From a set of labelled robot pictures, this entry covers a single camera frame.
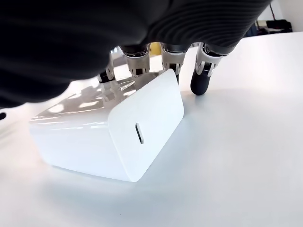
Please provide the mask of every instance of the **white box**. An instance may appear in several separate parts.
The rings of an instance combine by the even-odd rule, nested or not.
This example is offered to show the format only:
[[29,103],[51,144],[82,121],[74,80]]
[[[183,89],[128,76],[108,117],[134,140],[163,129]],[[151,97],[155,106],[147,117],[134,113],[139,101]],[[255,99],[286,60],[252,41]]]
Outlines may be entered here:
[[136,182],[183,114],[168,70],[85,88],[34,117],[30,131],[51,165]]

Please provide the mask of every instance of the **white table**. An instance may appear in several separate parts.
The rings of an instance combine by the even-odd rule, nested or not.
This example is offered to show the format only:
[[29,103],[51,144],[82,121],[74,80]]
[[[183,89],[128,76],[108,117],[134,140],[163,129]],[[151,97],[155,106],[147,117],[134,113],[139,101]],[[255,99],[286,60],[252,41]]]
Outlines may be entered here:
[[[46,165],[26,119],[55,101],[22,107],[24,119],[0,132],[0,226],[303,226],[302,40],[245,38],[200,97],[188,91],[189,50],[180,74],[184,119],[137,183]],[[152,58],[151,69],[160,62]]]

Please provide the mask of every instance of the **white wall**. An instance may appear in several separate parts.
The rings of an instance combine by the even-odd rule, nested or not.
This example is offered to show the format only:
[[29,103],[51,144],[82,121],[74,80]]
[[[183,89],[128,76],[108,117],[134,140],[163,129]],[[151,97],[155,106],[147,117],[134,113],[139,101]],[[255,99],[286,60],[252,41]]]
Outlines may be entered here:
[[294,32],[303,31],[303,0],[279,0],[283,16]]
[[[281,10],[280,1],[273,0],[271,2],[271,6],[273,8],[273,12],[275,14],[276,20],[285,19],[283,17],[284,15]],[[261,13],[261,15],[258,17],[258,20],[274,20],[269,6],[267,6],[267,8],[263,11],[263,13]]]

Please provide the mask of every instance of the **robotic hand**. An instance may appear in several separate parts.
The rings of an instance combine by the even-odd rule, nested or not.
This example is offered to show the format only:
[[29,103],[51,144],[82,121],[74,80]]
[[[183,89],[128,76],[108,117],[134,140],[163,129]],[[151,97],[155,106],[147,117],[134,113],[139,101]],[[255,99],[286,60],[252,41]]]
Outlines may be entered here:
[[73,80],[114,80],[108,53],[121,46],[132,75],[149,71],[149,43],[178,75],[200,42],[191,89],[202,95],[270,0],[128,0],[6,3],[1,7],[0,108],[42,102]]

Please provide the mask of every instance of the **oval slot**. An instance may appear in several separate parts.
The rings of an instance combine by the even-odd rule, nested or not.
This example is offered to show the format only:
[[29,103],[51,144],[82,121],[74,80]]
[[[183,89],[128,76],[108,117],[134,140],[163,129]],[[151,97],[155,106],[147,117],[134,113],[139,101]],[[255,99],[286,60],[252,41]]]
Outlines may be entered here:
[[135,127],[136,127],[136,131],[137,131],[140,143],[143,144],[144,143],[144,139],[143,139],[142,132],[141,132],[139,124],[137,123]]

